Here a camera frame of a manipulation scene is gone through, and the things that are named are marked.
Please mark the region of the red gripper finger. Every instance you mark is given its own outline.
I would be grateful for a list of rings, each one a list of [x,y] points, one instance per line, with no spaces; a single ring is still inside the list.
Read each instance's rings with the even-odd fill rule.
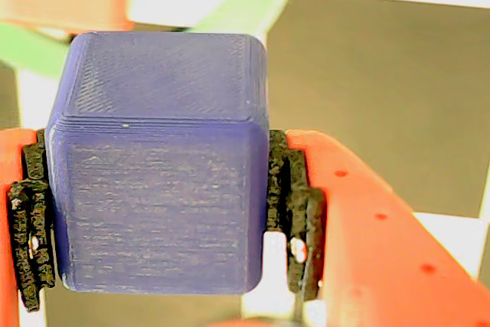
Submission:
[[[40,309],[55,284],[52,197],[44,131],[1,131],[1,325],[19,326],[19,303]]]
[[[318,131],[269,134],[268,231],[289,289],[329,326],[487,326],[489,291],[354,152]],[[305,244],[304,260],[291,242]]]

